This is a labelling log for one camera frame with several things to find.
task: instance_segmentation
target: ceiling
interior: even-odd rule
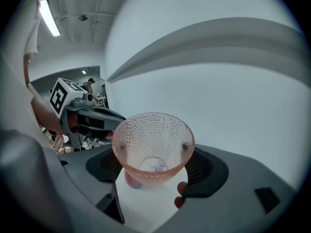
[[[98,82],[97,84],[104,84],[104,82],[102,83],[100,80],[99,67],[84,67],[74,70],[66,70],[63,72],[58,72],[49,76],[45,76],[41,79],[31,82],[31,84],[37,92],[41,93],[53,89],[58,78],[72,80],[79,85],[81,85],[81,83],[83,82],[88,81],[89,78],[93,78],[96,82]]]
[[[121,2],[122,0],[49,0],[61,33],[58,37],[72,43],[104,44]],[[87,20],[80,21],[81,15],[86,15]],[[37,39],[38,51],[53,39],[44,20],[41,20]]]

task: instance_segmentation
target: pink glass cup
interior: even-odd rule
[[[144,113],[118,126],[112,149],[136,181],[159,185],[174,177],[191,158],[194,137],[190,128],[174,116]]]

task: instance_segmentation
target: cup rim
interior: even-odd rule
[[[191,149],[190,149],[191,153],[189,154],[189,157],[188,157],[186,160],[184,160],[182,163],[180,163],[179,165],[177,165],[177,166],[175,166],[175,167],[173,167],[173,168],[171,168],[171,169],[168,169],[168,170],[162,171],[162,172],[148,172],[148,171],[139,170],[139,169],[137,169],[137,168],[134,168],[134,167],[128,165],[128,164],[125,163],[124,161],[122,161],[121,158],[119,157],[117,151],[115,150],[116,147],[114,146],[114,141],[115,141],[115,137],[116,137],[116,135],[117,135],[117,134],[115,134],[115,133],[118,132],[118,131],[120,130],[122,124],[124,124],[127,120],[129,120],[129,119],[131,119],[131,118],[133,118],[133,117],[137,117],[138,115],[145,115],[145,114],[152,114],[152,113],[154,113],[154,114],[166,115],[166,116],[174,117],[174,118],[180,120],[179,118],[177,118],[177,117],[175,117],[175,116],[172,116],[172,115],[169,115],[169,114],[166,114],[166,113],[160,113],[160,112],[146,112],[146,113],[140,113],[140,114],[131,116],[131,117],[127,118],[125,121],[123,121],[121,124],[119,124],[119,126],[116,128],[116,130],[115,130],[115,132],[114,132],[114,134],[113,134],[113,136],[112,136],[112,150],[113,150],[113,153],[115,154],[117,160],[121,163],[121,165],[124,167],[124,169],[125,169],[126,171],[129,170],[130,172],[131,172],[131,171],[134,171],[134,172],[140,173],[140,174],[142,174],[142,175],[151,175],[151,176],[157,176],[157,175],[159,175],[159,173],[160,173],[161,175],[169,174],[169,173],[172,173],[172,170],[173,170],[174,173],[175,173],[175,172],[177,173],[178,171],[180,171],[180,170],[185,166],[185,164],[186,164],[186,163],[189,161],[189,159],[192,157],[193,152],[194,152],[194,148],[195,148],[195,141],[194,141],[193,133],[192,133],[190,127],[189,127],[183,120],[180,120],[180,121],[183,122],[183,123],[186,125],[186,127],[189,129],[190,134],[191,134],[191,138],[192,138],[192,142],[193,142],[193,144],[191,145]]]

